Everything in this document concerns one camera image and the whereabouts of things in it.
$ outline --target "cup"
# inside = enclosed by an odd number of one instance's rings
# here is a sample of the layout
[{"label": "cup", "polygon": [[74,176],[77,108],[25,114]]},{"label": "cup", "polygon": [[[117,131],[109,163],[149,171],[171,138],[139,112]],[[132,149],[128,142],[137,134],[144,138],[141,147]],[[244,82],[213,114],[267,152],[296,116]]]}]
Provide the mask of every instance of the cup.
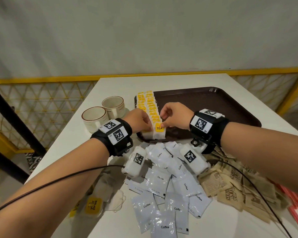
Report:
[{"label": "cup", "polygon": [[125,115],[124,99],[119,96],[105,98],[102,106],[107,110],[109,119],[122,118]]},{"label": "cup", "polygon": [[107,111],[103,107],[92,107],[82,113],[82,119],[87,130],[95,133],[100,126],[109,121]]}]

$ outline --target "hand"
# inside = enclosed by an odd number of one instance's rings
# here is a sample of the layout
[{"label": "hand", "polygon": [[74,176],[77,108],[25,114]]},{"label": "hand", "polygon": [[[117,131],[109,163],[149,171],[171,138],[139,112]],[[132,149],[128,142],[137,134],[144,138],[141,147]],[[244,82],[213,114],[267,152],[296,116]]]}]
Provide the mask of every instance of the hand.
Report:
[{"label": "hand", "polygon": [[152,124],[147,113],[139,108],[135,108],[130,111],[126,117],[123,118],[130,127],[132,128],[133,133],[140,131],[151,131]]},{"label": "hand", "polygon": [[190,129],[190,121],[194,112],[182,103],[166,103],[161,112],[160,117],[166,119],[161,123],[162,128],[178,127],[182,129]]}]

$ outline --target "plastic tray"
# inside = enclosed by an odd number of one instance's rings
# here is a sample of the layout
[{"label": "plastic tray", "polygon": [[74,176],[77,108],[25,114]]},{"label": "plastic tray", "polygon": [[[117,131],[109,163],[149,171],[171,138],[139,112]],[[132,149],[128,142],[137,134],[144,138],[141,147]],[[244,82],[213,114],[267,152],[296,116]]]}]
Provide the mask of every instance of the plastic tray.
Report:
[{"label": "plastic tray", "polygon": [[[168,102],[180,102],[190,108],[192,111],[199,111],[204,108],[224,114],[226,118],[233,122],[248,124],[251,126],[261,127],[261,122],[242,105],[234,100],[230,95],[220,88],[187,88],[178,90],[166,90],[153,92],[157,101],[159,113],[163,106]],[[167,128],[166,139],[164,140],[145,140],[141,133],[137,136],[145,142],[157,143],[177,141],[192,138],[190,131],[176,127]]]}]

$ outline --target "wrist strap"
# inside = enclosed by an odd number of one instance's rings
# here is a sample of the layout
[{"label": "wrist strap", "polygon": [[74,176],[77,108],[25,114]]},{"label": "wrist strap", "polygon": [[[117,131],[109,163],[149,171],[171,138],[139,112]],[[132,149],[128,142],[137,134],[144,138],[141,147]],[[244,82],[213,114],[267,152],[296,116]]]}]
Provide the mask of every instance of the wrist strap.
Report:
[{"label": "wrist strap", "polygon": [[110,156],[120,156],[133,146],[132,128],[120,119],[112,119],[92,134],[91,138],[100,140],[108,149]]},{"label": "wrist strap", "polygon": [[194,113],[190,131],[193,137],[208,145],[203,154],[211,153],[216,145],[221,147],[222,133],[228,123],[229,120],[223,114],[208,109]]}]

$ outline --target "forearm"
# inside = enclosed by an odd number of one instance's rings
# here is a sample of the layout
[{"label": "forearm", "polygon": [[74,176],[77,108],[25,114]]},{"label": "forearm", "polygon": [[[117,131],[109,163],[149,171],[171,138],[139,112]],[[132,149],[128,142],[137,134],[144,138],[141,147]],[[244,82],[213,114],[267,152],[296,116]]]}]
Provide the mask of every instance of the forearm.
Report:
[{"label": "forearm", "polygon": [[244,164],[298,192],[298,136],[230,122],[221,145]]},{"label": "forearm", "polygon": [[[9,200],[68,174],[107,165],[108,156],[102,142],[90,139],[33,177]],[[3,209],[0,237],[50,237],[100,172],[89,171],[62,180]]]}]

